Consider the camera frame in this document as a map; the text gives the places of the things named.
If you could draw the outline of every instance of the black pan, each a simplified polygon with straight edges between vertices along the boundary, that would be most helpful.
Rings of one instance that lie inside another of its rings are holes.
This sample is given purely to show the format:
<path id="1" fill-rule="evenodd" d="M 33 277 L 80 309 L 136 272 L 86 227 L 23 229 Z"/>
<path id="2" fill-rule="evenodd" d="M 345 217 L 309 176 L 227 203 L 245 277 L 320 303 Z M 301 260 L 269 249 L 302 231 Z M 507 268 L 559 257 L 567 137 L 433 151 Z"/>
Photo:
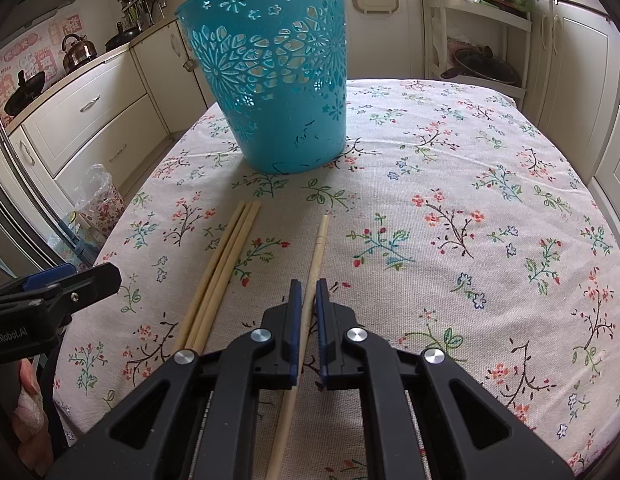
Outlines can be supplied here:
<path id="1" fill-rule="evenodd" d="M 106 42 L 106 52 L 110 50 L 114 50 L 117 46 L 121 46 L 125 43 L 130 43 L 136 36 L 141 34 L 141 31 L 138 27 L 128 28 L 127 30 L 123 30 L 123 23 L 118 22 L 116 24 L 116 28 L 118 29 L 118 34 L 113 36 Z"/>
<path id="2" fill-rule="evenodd" d="M 18 73 L 18 88 L 5 103 L 3 110 L 11 117 L 16 117 L 26 109 L 34 99 L 39 97 L 45 86 L 45 72 L 39 72 L 26 80 L 25 73 Z"/>
<path id="3" fill-rule="evenodd" d="M 460 48 L 455 52 L 457 66 L 441 74 L 442 79 L 458 75 L 471 75 L 506 85 L 519 85 L 519 75 L 505 61 L 492 57 L 489 46 L 483 51 L 476 48 Z"/>

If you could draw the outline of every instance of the chopstick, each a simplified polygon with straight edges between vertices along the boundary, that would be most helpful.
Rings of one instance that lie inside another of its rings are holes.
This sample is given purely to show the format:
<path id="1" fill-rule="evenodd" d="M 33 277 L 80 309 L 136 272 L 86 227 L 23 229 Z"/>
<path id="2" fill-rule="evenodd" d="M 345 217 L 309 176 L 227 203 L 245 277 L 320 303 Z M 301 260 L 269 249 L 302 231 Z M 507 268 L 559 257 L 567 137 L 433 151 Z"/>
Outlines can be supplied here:
<path id="1" fill-rule="evenodd" d="M 221 260 L 225 247 L 228 245 L 228 241 L 234 233 L 235 227 L 239 222 L 239 218 L 244 208 L 245 202 L 239 202 L 239 204 L 236 206 L 236 209 L 234 210 L 234 213 L 232 214 L 232 217 L 230 218 L 230 221 L 228 222 L 228 225 L 225 228 L 223 236 L 221 236 L 221 239 L 216 246 L 215 252 L 212 254 L 210 262 L 207 264 L 207 267 L 205 267 L 205 271 L 203 272 L 201 281 L 199 281 L 199 286 L 197 286 L 194 297 L 192 298 L 186 315 L 183 318 L 183 322 L 181 323 L 179 334 L 174 341 L 172 353 L 177 352 L 178 350 L 183 350 L 186 347 L 190 330 L 192 330 L 192 326 L 195 322 L 195 317 L 197 316 L 197 312 L 199 311 L 199 306 L 201 304 L 201 301 L 203 300 L 203 295 L 207 290 L 207 286 L 209 285 L 212 275 L 216 270 L 217 264 Z"/>
<path id="2" fill-rule="evenodd" d="M 241 212 L 241 216 L 234 226 L 234 230 L 232 231 L 230 238 L 228 240 L 227 245 L 225 246 L 223 253 L 221 254 L 221 258 L 216 265 L 215 272 L 210 279 L 210 283 L 205 290 L 205 294 L 203 295 L 203 300 L 200 303 L 199 310 L 197 311 L 197 316 L 192 323 L 192 328 L 190 329 L 189 335 L 187 336 L 186 348 L 194 349 L 194 342 L 197 338 L 197 333 L 199 332 L 199 327 L 201 326 L 201 322 L 203 320 L 203 316 L 205 316 L 205 310 L 207 309 L 207 305 L 210 302 L 210 298 L 215 291 L 216 285 L 219 282 L 219 277 L 221 276 L 221 272 L 223 271 L 223 267 L 228 261 L 230 257 L 230 253 L 234 248 L 234 243 L 236 242 L 237 237 L 239 236 L 239 232 L 241 231 L 243 224 L 245 223 L 245 219 L 248 217 L 248 213 L 250 212 L 251 203 L 246 204 L 245 208 Z"/>
<path id="3" fill-rule="evenodd" d="M 230 281 L 232 270 L 234 269 L 234 265 L 239 257 L 239 254 L 241 253 L 241 250 L 243 249 L 245 240 L 247 240 L 248 235 L 250 234 L 252 224 L 254 223 L 254 218 L 256 218 L 260 207 L 260 202 L 251 203 L 250 210 L 245 218 L 245 222 L 243 223 L 241 230 L 236 237 L 234 246 L 232 247 L 232 250 L 229 253 L 229 256 L 227 257 L 227 260 L 225 261 L 225 264 L 223 266 L 223 270 L 219 273 L 216 286 L 213 292 L 209 295 L 208 303 L 206 303 L 205 300 L 208 297 L 208 292 L 212 290 L 211 287 L 209 287 L 207 292 L 205 293 L 205 297 L 203 298 L 200 309 L 200 312 L 203 312 L 200 326 L 198 327 L 196 333 L 194 332 L 194 330 L 192 330 L 189 338 L 190 340 L 192 340 L 192 336 L 195 336 L 193 339 L 193 345 L 190 346 L 190 348 L 192 348 L 192 350 L 194 350 L 198 354 L 203 352 L 203 348 L 205 348 L 207 338 L 210 335 L 210 330 L 212 329 L 212 325 L 216 317 L 216 312 L 219 310 L 219 305 L 221 304 L 221 300 L 223 298 L 223 295 L 225 294 L 225 289 L 227 288 L 228 282 Z"/>
<path id="4" fill-rule="evenodd" d="M 328 235 L 328 221 L 330 217 L 325 215 L 321 219 L 321 224 L 316 235 L 314 251 L 312 252 L 312 263 L 310 264 L 310 272 L 308 280 L 305 283 L 305 295 L 303 297 L 303 307 L 301 309 L 301 341 L 299 342 L 299 369 L 297 375 L 297 386 L 291 390 L 286 390 L 283 394 L 283 402 L 279 411 L 279 421 L 277 422 L 277 430 L 272 444 L 270 459 L 267 463 L 266 480 L 279 480 L 281 468 L 283 466 L 283 456 L 285 455 L 285 445 L 292 427 L 292 416 L 295 410 L 296 396 L 298 393 L 298 381 L 301 378 L 301 370 L 303 369 L 303 360 L 305 357 L 305 349 L 307 347 L 310 325 L 312 322 L 312 305 L 316 294 L 316 282 L 321 272 L 321 263 L 323 262 L 323 251 L 325 249 L 325 241 Z"/>

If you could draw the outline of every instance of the teal plastic basket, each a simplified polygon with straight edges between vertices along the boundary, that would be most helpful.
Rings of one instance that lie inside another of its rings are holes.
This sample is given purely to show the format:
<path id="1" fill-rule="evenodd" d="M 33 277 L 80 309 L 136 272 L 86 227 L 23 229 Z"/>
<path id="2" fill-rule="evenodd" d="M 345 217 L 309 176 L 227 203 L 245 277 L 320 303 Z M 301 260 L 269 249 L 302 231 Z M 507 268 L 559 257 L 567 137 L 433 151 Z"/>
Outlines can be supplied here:
<path id="1" fill-rule="evenodd" d="M 250 166 L 299 173 L 342 152 L 344 0 L 188 0 L 176 14 Z"/>

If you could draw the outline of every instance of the kitchen shelf rack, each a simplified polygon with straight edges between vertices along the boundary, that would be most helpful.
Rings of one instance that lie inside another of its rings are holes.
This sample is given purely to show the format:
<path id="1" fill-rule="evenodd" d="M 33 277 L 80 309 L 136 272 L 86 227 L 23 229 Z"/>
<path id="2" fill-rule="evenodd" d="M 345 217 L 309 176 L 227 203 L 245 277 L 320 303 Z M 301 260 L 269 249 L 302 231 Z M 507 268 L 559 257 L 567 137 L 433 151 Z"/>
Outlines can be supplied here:
<path id="1" fill-rule="evenodd" d="M 528 65 L 530 63 L 530 41 L 532 36 L 532 21 L 530 20 L 530 13 L 528 18 L 520 18 L 509 12 L 506 12 L 496 7 L 490 7 L 485 4 L 477 4 L 468 0 L 425 0 L 426 7 L 439 9 L 441 33 L 439 41 L 441 41 L 442 51 L 445 51 L 443 59 L 439 59 L 439 63 L 435 63 L 432 59 L 432 53 L 436 52 L 435 34 L 433 30 L 432 45 L 429 46 L 428 51 L 431 53 L 430 59 L 427 60 L 427 67 L 431 73 L 431 77 L 437 80 L 441 79 L 441 74 L 451 68 L 449 63 L 449 56 L 447 54 L 447 12 L 449 10 L 466 12 L 468 14 L 475 14 L 482 16 L 489 20 L 494 20 L 499 23 L 503 23 L 506 27 L 503 27 L 503 42 L 501 52 L 503 56 L 506 56 L 508 51 L 508 27 L 515 27 L 522 30 L 526 34 L 526 51 L 524 55 L 524 66 L 522 72 L 521 86 L 512 86 L 503 83 L 491 81 L 489 79 L 483 79 L 479 77 L 460 75 L 446 81 L 470 84 L 475 86 L 483 86 L 485 88 L 492 88 L 502 94 L 513 97 L 517 102 L 517 107 L 521 109 L 523 105 L 523 98 L 526 95 L 526 83 L 528 81 Z"/>
<path id="2" fill-rule="evenodd" d="M 524 18 L 519 18 L 510 12 L 497 9 L 489 4 L 475 4 L 468 0 L 426 0 L 428 7 L 443 7 L 445 9 L 460 10 L 469 14 L 477 14 L 484 18 L 490 18 L 497 22 L 505 23 L 511 27 L 517 27 L 525 32 L 532 30 L 532 22 Z"/>
<path id="3" fill-rule="evenodd" d="M 452 79 L 442 79 L 441 73 L 443 72 L 440 68 L 434 64 L 430 63 L 429 65 L 430 72 L 432 72 L 435 79 L 439 81 L 445 81 L 448 83 L 461 83 L 464 85 L 475 85 L 475 86 L 483 86 L 485 88 L 492 88 L 497 92 L 501 92 L 504 95 L 512 97 L 516 100 L 523 101 L 523 98 L 526 96 L 526 89 L 519 88 L 518 86 L 506 85 L 503 83 L 498 83 L 496 81 L 491 81 L 489 79 L 482 79 L 480 77 L 472 77 L 467 75 L 458 75 L 453 77 Z"/>

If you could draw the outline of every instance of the kettle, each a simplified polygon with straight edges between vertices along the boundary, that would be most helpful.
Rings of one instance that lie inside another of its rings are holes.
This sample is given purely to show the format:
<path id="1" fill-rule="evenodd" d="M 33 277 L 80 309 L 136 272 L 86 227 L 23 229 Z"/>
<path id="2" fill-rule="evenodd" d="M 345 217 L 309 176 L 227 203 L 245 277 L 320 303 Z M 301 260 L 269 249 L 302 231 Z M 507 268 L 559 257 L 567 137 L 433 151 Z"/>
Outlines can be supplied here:
<path id="1" fill-rule="evenodd" d="M 77 41 L 72 43 L 69 50 L 65 50 L 65 43 L 68 38 L 74 38 Z M 85 63 L 88 63 L 98 57 L 94 43 L 89 41 L 86 36 L 80 37 L 76 34 L 68 34 L 65 38 L 63 38 L 61 48 L 65 52 L 65 57 L 63 58 L 63 68 L 65 69 L 66 74 L 73 72 L 78 67 L 85 65 Z"/>

